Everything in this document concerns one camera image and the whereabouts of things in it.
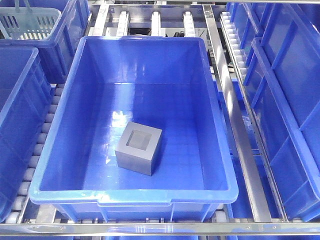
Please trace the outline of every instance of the storage rack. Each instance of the storage rack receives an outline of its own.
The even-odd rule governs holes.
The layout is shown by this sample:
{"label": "storage rack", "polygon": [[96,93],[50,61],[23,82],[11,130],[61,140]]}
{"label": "storage rack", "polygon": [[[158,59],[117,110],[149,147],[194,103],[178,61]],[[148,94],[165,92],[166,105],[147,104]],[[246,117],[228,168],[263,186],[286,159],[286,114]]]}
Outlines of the storage rack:
{"label": "storage rack", "polygon": [[[318,0],[247,0],[236,2],[319,3]],[[0,224],[0,236],[95,236],[92,239],[101,239],[100,236],[123,235],[320,235],[320,222],[302,222],[300,219],[288,220],[277,191],[277,185],[266,160],[266,154],[262,148],[261,137],[256,134],[255,137],[262,150],[265,170],[280,216],[280,218],[271,217],[218,33],[218,27],[221,27],[231,59],[236,63],[225,25],[223,21],[220,21],[224,6],[165,5],[164,2],[160,3],[160,5],[90,4],[91,15],[85,34],[104,36],[108,27],[117,28],[116,35],[121,37],[127,34],[129,27],[148,27],[151,28],[152,36],[159,36],[160,28],[184,28],[186,37],[194,37],[195,28],[207,28],[210,53],[214,58],[215,76],[227,103],[228,117],[235,140],[236,149],[232,149],[232,152],[237,152],[241,162],[253,219],[228,218],[228,207],[223,206],[217,211],[224,212],[226,218],[218,219],[215,214],[209,222],[165,222],[164,219],[147,218],[143,222],[105,223],[98,219],[82,219],[74,223],[64,219],[52,205],[36,206],[29,201],[27,196],[17,218],[17,223]],[[242,76],[239,66],[235,64],[234,68],[237,78],[241,81]],[[56,86],[55,97],[46,118],[43,133],[48,132],[63,88],[63,84]],[[244,92],[241,84],[240,90],[242,93]],[[247,107],[247,111],[251,116],[249,107]],[[253,128],[256,129],[252,117],[251,121]],[[37,148],[39,150],[43,142],[38,143]]]}

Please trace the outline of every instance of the metal rail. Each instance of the metal rail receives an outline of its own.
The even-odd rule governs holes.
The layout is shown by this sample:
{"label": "metal rail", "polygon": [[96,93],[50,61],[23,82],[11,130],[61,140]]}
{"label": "metal rail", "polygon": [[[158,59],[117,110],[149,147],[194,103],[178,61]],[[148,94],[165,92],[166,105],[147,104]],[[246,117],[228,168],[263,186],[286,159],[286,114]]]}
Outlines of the metal rail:
{"label": "metal rail", "polygon": [[0,224],[0,236],[320,235],[320,223]]}
{"label": "metal rail", "polygon": [[252,153],[252,147],[242,118],[234,85],[229,74],[225,53],[220,41],[212,7],[210,5],[204,5],[203,12],[212,44],[216,68],[219,75],[219,82],[222,87],[224,100],[229,114],[232,133],[236,145],[235,150],[238,153],[241,163],[252,215],[256,222],[271,222],[268,203],[262,187],[256,161]]}

